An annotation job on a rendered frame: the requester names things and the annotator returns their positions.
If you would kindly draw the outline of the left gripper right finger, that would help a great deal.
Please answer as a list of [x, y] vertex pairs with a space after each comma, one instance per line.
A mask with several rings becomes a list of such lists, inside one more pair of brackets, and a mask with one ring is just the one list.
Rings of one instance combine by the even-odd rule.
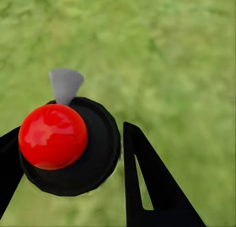
[[[142, 130], [123, 123], [127, 227], [206, 227]], [[142, 206], [137, 157], [154, 210]]]

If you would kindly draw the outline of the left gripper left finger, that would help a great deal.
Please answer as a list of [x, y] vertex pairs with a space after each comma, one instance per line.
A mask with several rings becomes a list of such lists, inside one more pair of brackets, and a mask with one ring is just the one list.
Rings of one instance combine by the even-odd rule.
[[17, 127], [0, 137], [0, 219], [24, 174], [19, 159], [19, 130]]

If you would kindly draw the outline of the pesticide atomizer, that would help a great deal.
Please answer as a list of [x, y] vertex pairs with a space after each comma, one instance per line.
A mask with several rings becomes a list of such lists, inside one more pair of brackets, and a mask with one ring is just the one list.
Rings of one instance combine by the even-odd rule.
[[86, 97], [74, 97], [84, 76], [75, 70], [49, 72], [56, 100], [27, 115], [20, 126], [19, 159], [28, 180], [56, 196], [95, 190], [116, 171], [122, 155], [115, 118]]

